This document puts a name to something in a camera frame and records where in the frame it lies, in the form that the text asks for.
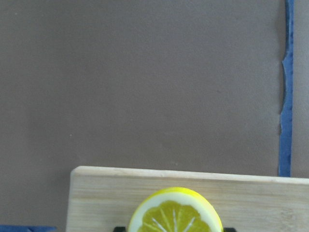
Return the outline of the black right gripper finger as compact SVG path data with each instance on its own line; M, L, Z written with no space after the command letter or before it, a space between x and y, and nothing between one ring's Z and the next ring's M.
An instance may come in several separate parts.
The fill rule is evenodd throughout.
M123 226L117 226L114 228L113 232L126 232L126 228Z

